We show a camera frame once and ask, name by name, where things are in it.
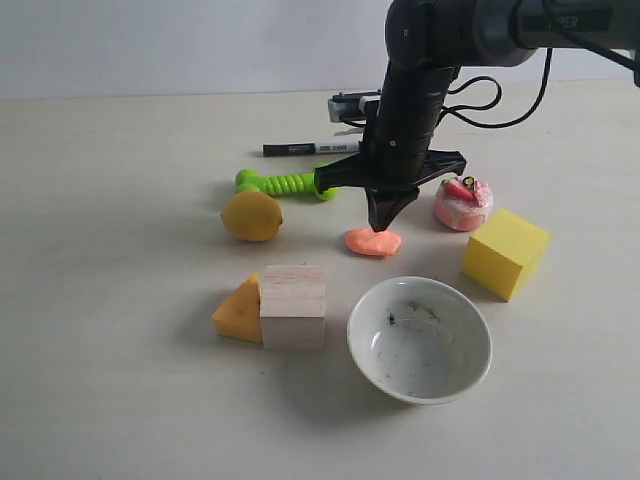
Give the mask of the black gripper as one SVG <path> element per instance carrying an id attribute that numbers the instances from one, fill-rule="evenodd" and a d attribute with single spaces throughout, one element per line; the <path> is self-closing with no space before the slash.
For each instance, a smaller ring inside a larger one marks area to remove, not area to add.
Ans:
<path id="1" fill-rule="evenodd" d="M 382 232 L 418 198 L 413 188 L 446 173 L 462 174 L 466 159 L 460 153 L 429 149 L 456 73 L 455 67 L 404 72 L 389 66 L 378 110 L 367 116 L 359 152 L 318 167 L 316 190 L 365 188 L 369 226 Z"/>

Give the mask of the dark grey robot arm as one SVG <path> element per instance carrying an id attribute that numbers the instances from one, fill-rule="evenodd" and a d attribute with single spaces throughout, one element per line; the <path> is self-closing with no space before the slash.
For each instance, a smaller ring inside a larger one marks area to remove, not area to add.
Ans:
<path id="1" fill-rule="evenodd" d="M 387 12 L 388 65 L 378 92 L 338 94 L 334 122 L 364 124 L 356 154 L 319 167 L 314 184 L 361 187 L 371 228 L 386 230 L 422 184 L 463 173 L 458 152 L 429 145 L 459 70 L 513 67 L 536 50 L 581 48 L 639 71 L 636 1 L 395 1 Z"/>

